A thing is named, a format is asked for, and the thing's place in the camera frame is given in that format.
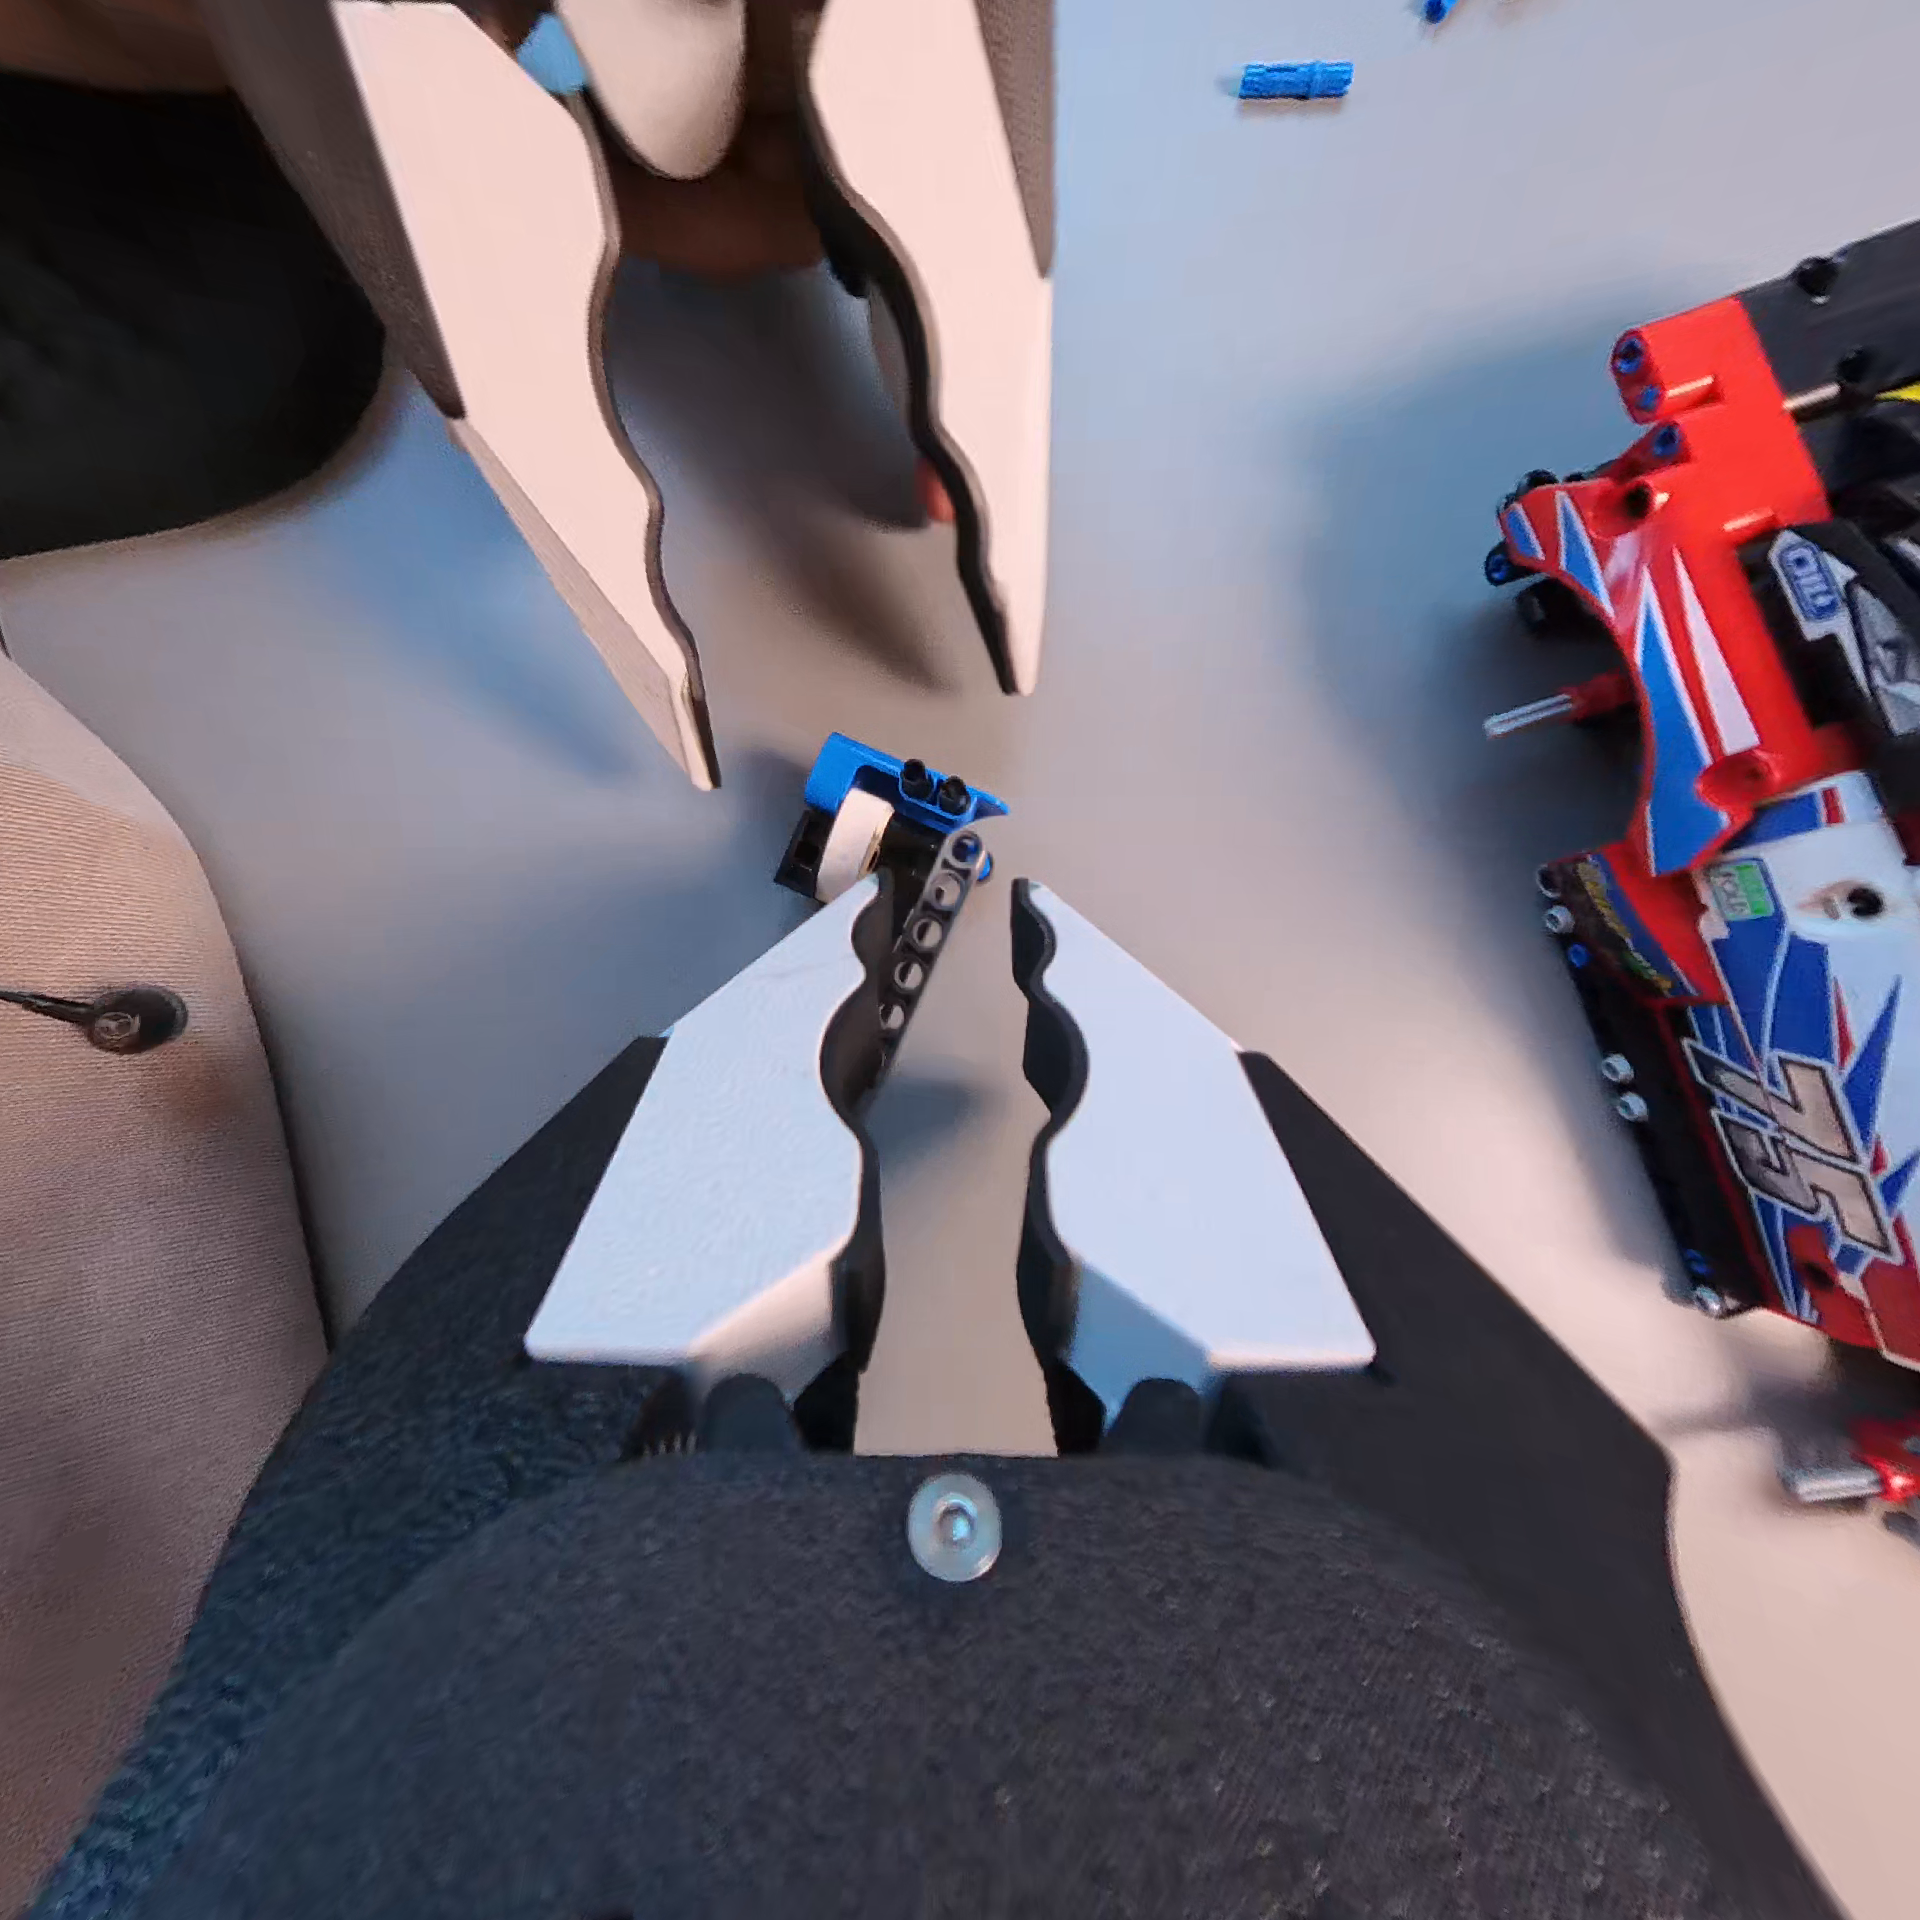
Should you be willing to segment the red white blue lego car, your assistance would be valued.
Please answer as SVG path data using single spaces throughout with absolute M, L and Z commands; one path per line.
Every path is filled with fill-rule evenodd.
M 1484 733 L 1635 730 L 1627 829 L 1539 885 L 1694 1307 L 1917 1373 L 1917 221 L 1611 374 L 1635 440 L 1532 470 L 1484 573 L 1621 662 Z

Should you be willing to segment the long grey lego beam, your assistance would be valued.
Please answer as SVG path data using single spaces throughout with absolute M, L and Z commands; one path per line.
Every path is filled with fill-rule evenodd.
M 873 969 L 880 1085 L 895 1066 L 949 930 L 991 867 L 993 859 L 974 823 L 936 838 L 918 823 L 895 821 L 881 834 L 875 871 L 891 880 L 891 949 L 884 965 Z

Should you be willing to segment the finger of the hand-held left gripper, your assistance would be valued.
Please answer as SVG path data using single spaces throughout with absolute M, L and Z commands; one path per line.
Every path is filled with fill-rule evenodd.
M 995 681 L 1041 669 L 1053 513 L 1056 7 L 822 4 L 802 121 L 828 251 L 897 346 Z
M 490 481 L 615 684 L 699 792 L 702 662 L 661 573 L 661 490 L 612 405 L 612 179 L 575 103 L 455 4 L 333 4 Z

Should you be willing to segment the person's left forearm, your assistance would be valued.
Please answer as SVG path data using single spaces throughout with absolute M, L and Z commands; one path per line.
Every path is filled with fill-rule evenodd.
M 199 4 L 5 4 L 5 73 L 106 91 L 227 91 Z

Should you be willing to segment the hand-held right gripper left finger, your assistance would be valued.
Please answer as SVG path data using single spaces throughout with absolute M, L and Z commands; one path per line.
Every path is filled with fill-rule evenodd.
M 884 880 L 688 1010 L 522 1337 L 535 1362 L 772 1381 L 849 1455 L 884 1295 L 862 1112 L 881 1069 Z

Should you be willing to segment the black wrist rest pad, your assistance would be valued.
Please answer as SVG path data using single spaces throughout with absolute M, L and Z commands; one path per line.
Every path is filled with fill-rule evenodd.
M 5 558 L 314 476 L 382 328 L 232 96 L 5 78 Z

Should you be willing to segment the black lego spoiler assembly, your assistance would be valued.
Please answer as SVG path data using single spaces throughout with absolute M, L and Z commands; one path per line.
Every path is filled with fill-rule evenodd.
M 1006 815 L 1008 805 L 962 778 L 828 733 L 807 773 L 777 885 L 828 906 L 880 870 L 924 876 L 956 829 Z

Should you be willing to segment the person's left hand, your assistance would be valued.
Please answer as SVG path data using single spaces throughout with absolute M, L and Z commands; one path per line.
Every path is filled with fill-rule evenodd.
M 670 179 L 637 161 L 612 161 L 621 250 L 699 278 L 798 276 L 827 256 L 801 179 L 801 129 L 748 114 L 699 179 Z

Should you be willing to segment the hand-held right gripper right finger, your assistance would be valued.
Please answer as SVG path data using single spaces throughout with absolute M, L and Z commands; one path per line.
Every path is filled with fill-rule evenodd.
M 1144 1381 L 1197 1402 L 1243 1374 L 1375 1357 L 1237 1041 L 1053 890 L 1011 890 L 1044 1105 L 1019 1307 L 1060 1455 L 1094 1455 Z

